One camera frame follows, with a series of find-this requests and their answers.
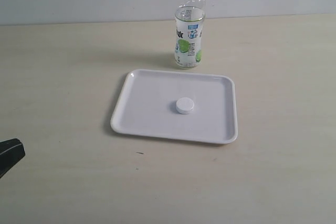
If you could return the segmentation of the white bottle cap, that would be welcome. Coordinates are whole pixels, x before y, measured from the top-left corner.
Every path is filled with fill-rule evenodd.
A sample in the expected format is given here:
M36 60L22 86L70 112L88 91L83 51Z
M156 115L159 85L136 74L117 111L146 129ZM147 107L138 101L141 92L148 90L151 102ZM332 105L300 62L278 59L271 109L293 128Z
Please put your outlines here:
M194 111L195 104L191 98L182 97L176 101L175 107L179 114L190 114Z

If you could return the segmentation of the clear plastic drink bottle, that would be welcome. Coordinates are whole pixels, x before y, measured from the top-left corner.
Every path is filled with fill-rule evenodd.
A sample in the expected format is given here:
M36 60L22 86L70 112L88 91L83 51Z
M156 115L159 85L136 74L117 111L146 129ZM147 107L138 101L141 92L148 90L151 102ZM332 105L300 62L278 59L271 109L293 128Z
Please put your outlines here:
M175 62L182 68L196 67L202 57L205 0L184 0L175 11Z

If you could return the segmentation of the white plastic tray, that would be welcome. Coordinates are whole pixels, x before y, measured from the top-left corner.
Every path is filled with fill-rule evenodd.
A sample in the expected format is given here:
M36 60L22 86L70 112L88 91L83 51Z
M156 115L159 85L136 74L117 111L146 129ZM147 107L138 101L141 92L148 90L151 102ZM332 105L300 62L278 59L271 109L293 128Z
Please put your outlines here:
M176 101L188 97L195 108L179 114ZM237 139L234 82L215 74L137 69L129 72L110 120L120 134L210 144Z

